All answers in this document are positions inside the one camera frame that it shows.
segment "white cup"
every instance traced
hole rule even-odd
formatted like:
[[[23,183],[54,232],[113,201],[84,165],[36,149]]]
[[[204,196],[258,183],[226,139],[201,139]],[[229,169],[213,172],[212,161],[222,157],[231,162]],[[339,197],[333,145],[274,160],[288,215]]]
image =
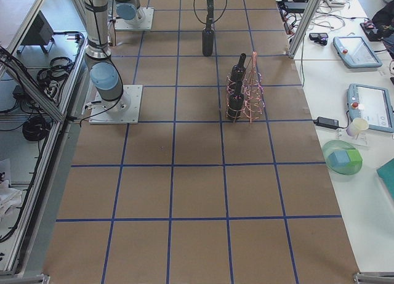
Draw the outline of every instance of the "white cup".
[[[346,129],[347,135],[351,137],[357,137],[360,132],[363,132],[369,128],[368,121],[363,118],[355,118]]]

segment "teal object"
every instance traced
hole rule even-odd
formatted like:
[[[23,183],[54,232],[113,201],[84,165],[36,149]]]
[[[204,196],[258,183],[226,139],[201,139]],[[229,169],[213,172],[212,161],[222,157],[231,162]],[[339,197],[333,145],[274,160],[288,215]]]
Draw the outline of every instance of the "teal object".
[[[384,164],[376,171],[377,175],[379,175],[380,178],[383,179],[388,192],[394,199],[394,159]]]
[[[331,140],[323,145],[323,156],[328,168],[344,175],[353,175],[363,166],[357,148],[342,140]]]

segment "light blue device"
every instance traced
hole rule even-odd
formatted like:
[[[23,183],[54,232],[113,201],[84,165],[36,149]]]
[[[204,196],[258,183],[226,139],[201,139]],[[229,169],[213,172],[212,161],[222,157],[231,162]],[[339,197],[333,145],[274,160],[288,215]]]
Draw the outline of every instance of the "light blue device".
[[[363,118],[368,121],[370,129],[394,132],[393,108],[387,89],[350,84],[347,100],[351,120]]]
[[[332,43],[349,68],[382,66],[382,62],[362,36],[336,36]]]

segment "floor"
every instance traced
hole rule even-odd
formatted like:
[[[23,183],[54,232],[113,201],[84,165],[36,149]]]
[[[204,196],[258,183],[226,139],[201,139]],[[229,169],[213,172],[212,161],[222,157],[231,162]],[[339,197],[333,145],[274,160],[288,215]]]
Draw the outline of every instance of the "floor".
[[[142,3],[155,8],[153,30],[118,32],[111,49],[124,83],[143,85],[140,122],[83,124],[44,267],[51,283],[353,283],[275,0],[228,0],[212,57],[193,0]],[[266,108],[232,123],[227,74],[252,51]]]

